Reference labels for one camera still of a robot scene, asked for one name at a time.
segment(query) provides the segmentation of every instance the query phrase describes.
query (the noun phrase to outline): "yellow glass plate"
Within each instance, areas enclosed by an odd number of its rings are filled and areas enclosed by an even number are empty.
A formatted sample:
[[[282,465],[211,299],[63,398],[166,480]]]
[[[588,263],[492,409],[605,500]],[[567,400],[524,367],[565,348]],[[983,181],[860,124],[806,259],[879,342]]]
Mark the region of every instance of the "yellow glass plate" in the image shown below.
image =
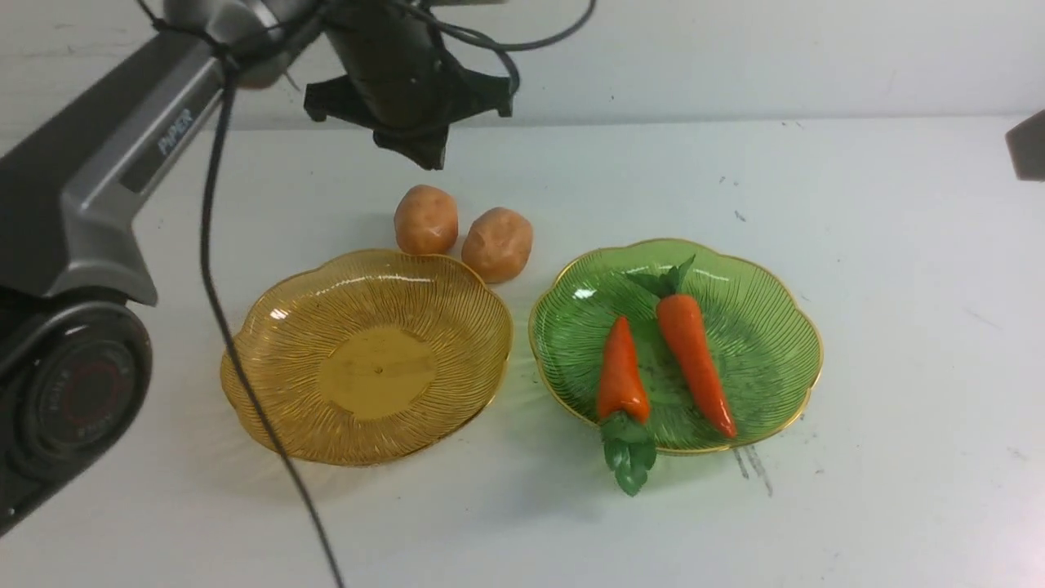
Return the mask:
[[[372,466],[448,437],[493,400],[512,325],[464,263],[369,249],[274,285],[235,342],[291,456]],[[247,432],[274,449],[228,354],[222,387]]]

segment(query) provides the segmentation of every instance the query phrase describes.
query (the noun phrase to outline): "plate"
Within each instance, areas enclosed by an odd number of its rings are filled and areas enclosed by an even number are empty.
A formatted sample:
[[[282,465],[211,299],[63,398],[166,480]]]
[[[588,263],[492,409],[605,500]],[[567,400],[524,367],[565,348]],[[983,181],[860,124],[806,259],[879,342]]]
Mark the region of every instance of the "plate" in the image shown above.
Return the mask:
[[[656,299],[625,276],[664,273],[690,257],[683,289],[701,306],[737,423],[733,440],[697,411],[657,328]],[[631,324],[652,407],[647,429],[661,453],[722,451],[779,433],[802,415],[823,364],[813,323],[761,265],[676,238],[598,249],[567,264],[530,316],[530,346],[544,384],[566,410],[591,424],[598,424],[602,348],[619,315]]]
[[[504,379],[512,326],[464,263],[364,250],[265,291],[235,342],[291,456],[371,466],[478,416]],[[222,387],[247,432],[273,449],[227,354]]]

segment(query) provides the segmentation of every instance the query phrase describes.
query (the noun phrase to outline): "potato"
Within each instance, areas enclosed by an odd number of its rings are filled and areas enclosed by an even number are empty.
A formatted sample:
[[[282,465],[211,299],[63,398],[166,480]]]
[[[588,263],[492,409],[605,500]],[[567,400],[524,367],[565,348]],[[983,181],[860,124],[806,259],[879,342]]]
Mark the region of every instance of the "potato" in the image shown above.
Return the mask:
[[[488,283],[522,272],[533,249],[533,225],[508,208],[491,208],[475,218],[461,248],[461,260]]]
[[[395,209],[395,241],[407,253],[446,253],[457,242],[457,202],[426,185],[410,188]]]

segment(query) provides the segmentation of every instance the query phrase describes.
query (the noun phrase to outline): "carrot leaves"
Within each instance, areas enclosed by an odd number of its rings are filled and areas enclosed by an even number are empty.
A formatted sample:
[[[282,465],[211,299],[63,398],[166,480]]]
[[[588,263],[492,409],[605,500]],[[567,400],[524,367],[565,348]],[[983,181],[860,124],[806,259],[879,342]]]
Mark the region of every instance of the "carrot leaves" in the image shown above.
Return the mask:
[[[696,260],[697,256],[693,255],[663,274],[626,273],[624,277],[643,289],[649,290],[657,299],[667,299],[672,293],[682,291],[682,283],[686,282],[686,275],[690,273],[690,268],[693,267],[693,263]]]
[[[601,430],[606,466],[612,470],[617,486],[628,496],[638,494],[656,462],[653,439],[623,410],[603,421]]]

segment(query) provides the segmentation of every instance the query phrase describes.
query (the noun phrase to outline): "orange carrot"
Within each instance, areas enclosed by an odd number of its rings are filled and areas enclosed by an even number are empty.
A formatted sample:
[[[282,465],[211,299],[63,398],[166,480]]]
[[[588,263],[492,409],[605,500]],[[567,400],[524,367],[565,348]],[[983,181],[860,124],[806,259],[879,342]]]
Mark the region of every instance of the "orange carrot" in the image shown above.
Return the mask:
[[[650,418],[650,401],[638,376],[638,355],[627,317],[617,317],[602,352],[596,414],[600,421],[623,410],[640,425]]]
[[[628,496],[638,494],[656,462],[656,445],[646,430],[650,401],[638,376],[638,355],[628,320],[618,317],[606,337],[596,396],[606,465]]]
[[[659,276],[625,275],[660,299],[656,306],[657,325],[668,349],[682,370],[694,404],[720,433],[734,439],[737,437],[737,425],[707,348],[700,305],[696,299],[681,291],[682,281],[695,259],[696,256],[690,257]]]

